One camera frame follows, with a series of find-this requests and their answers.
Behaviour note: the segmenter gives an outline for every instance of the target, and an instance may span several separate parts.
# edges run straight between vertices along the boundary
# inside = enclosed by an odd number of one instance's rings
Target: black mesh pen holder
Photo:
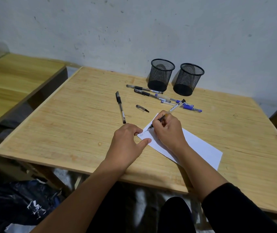
[[[147,86],[149,89],[164,92],[168,87],[175,65],[164,59],[154,59],[151,63],[152,69],[150,70]]]
[[[197,65],[181,64],[173,90],[181,96],[190,96],[203,74],[204,70]]]

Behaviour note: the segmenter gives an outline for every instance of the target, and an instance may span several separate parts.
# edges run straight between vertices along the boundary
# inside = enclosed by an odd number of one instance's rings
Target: black plastic bag
[[[11,223],[38,225],[59,204],[60,191],[37,180],[0,186],[0,232]]]

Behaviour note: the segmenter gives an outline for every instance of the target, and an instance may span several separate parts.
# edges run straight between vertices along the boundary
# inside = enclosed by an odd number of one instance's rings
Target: paper sheet
[[[160,152],[170,160],[179,164],[177,157],[158,139],[157,135],[154,132],[154,129],[147,131],[147,128],[152,124],[152,121],[143,129],[143,132],[137,136],[140,139],[151,138],[152,142],[149,145],[154,148],[156,151]],[[185,139],[189,146],[197,152],[205,161],[207,161],[214,169],[218,169],[218,165],[221,162],[222,152],[211,146],[209,143],[206,143],[199,137],[196,137],[194,134],[183,129]]]

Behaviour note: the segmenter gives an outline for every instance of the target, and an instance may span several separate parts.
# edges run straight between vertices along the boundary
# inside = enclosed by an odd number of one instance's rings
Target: white wall
[[[173,76],[195,63],[198,87],[277,109],[277,0],[0,0],[0,41],[142,77],[154,58],[174,62]]]

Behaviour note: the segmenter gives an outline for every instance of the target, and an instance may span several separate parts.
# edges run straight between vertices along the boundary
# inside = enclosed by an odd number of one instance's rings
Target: light wood surface
[[[81,68],[59,87],[0,145],[0,155],[92,173],[104,159],[113,133],[122,125],[115,93],[120,92],[128,123],[144,128],[171,106],[142,96],[126,84],[145,78]],[[181,98],[168,86],[166,95]],[[196,88],[187,102],[202,113],[177,109],[183,128],[223,152],[218,171],[260,208],[277,212],[277,130],[248,97]],[[139,104],[150,111],[141,112]],[[121,178],[187,193],[185,171],[147,146]]]
[[[43,87],[60,71],[63,63],[7,54],[0,58],[0,121],[19,103]]]

